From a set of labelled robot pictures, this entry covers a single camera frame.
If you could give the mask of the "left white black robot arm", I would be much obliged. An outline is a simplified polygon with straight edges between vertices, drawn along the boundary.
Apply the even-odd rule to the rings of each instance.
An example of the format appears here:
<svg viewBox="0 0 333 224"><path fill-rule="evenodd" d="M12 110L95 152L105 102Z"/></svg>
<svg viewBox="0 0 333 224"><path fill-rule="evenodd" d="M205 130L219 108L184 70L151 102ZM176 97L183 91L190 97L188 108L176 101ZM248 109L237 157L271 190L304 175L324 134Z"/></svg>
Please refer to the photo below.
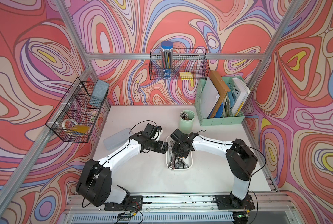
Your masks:
<svg viewBox="0 0 333 224"><path fill-rule="evenodd" d="M88 160L79 178L77 193L96 207L104 203L122 204L128 191L119 185L113 185L113 173L144 150L165 154L167 144L160 140L162 133L159 130L155 134L140 131L110 155L98 161Z"/></svg>

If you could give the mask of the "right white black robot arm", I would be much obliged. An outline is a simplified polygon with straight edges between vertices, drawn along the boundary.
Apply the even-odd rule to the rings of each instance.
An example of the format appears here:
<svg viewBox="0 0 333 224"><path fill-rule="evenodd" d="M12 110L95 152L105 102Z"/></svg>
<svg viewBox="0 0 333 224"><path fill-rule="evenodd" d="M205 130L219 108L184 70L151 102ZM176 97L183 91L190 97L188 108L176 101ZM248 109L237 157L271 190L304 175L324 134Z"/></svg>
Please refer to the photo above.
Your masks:
<svg viewBox="0 0 333 224"><path fill-rule="evenodd" d="M171 138L174 141L172 152L176 156L187 158L191 151L202 151L226 158L234 175L234 182L228 199L219 200L219 203L235 209L245 209L252 173L258 158L243 140L214 140L199 133L185 134L178 129L171 134Z"/></svg>

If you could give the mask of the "white plastic storage box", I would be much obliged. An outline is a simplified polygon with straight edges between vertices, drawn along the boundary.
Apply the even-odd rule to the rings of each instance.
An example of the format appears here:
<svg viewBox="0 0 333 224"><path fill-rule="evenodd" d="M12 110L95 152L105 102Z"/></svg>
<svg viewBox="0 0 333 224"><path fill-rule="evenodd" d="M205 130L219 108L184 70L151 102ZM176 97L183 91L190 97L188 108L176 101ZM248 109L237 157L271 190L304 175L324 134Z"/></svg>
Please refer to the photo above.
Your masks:
<svg viewBox="0 0 333 224"><path fill-rule="evenodd" d="M193 165L193 156L190 152L188 157L181 157L179 155L176 155L172 149L174 147L175 141L168 136L166 138L166 142L168 145L168 150L165 154L166 156L166 166L171 171L186 171L189 170Z"/></svg>

